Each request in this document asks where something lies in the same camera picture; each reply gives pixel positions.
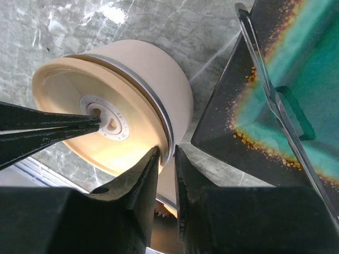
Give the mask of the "metal tongs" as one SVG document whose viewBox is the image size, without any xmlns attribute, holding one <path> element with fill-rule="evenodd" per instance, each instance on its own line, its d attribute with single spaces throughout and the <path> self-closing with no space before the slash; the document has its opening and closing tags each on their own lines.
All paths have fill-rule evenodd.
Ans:
<svg viewBox="0 0 339 254">
<path fill-rule="evenodd" d="M 312 188 L 323 200 L 323 203 L 335 226 L 335 230 L 338 231 L 338 216 L 336 215 L 330 199 L 327 196 L 323 185 L 320 182 L 320 179 L 316 174 L 302 146 L 299 137 L 297 136 L 297 133 L 286 113 L 279 94 L 277 93 L 275 87 L 272 85 L 265 60 L 262 56 L 261 47 L 258 42 L 255 27 L 251 21 L 251 16 L 245 5 L 242 3 L 235 4 L 235 11 L 238 16 L 242 35 L 247 45 L 252 62 L 260 77 L 267 104 L 271 112 L 274 114 L 275 118 L 279 122 L 279 125 L 282 128 L 288 144 L 293 151 L 295 157 L 297 158 L 299 164 L 301 165 L 302 169 L 305 171 Z"/>
</svg>

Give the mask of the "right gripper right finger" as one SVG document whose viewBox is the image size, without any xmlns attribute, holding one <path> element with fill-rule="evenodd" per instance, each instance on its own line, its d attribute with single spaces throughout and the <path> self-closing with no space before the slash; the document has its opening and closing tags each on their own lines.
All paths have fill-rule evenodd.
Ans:
<svg viewBox="0 0 339 254">
<path fill-rule="evenodd" d="M 185 253 L 338 253 L 338 232 L 308 187 L 219 187 L 175 149 Z"/>
</svg>

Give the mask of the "tan round lid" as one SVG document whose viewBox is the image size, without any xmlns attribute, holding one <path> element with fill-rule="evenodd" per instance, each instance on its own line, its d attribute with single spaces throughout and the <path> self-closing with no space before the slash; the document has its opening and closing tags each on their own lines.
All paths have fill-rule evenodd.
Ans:
<svg viewBox="0 0 339 254">
<path fill-rule="evenodd" d="M 159 170 L 167 165 L 170 140 L 159 111 L 135 81 L 102 61 L 54 59 L 35 71 L 31 85 L 39 110 L 93 121 L 90 134 L 65 141 L 89 164 L 118 176 L 157 148 Z"/>
</svg>

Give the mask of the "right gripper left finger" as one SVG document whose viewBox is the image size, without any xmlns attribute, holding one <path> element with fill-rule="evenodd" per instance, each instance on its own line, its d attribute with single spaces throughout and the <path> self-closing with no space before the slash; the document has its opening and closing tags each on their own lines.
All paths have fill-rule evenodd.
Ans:
<svg viewBox="0 0 339 254">
<path fill-rule="evenodd" d="M 145 253 L 159 149 L 84 194 L 65 187 L 1 188 L 1 253 Z"/>
</svg>

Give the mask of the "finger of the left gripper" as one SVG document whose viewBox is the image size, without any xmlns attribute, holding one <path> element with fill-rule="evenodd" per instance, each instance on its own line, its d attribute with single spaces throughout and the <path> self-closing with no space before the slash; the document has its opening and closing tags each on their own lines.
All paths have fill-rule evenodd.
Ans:
<svg viewBox="0 0 339 254">
<path fill-rule="evenodd" d="M 1 135 L 1 170 L 55 144 L 99 130 L 98 124 Z"/>
<path fill-rule="evenodd" d="M 1 131 L 87 126 L 100 122 L 97 116 L 49 113 L 1 102 Z"/>
</svg>

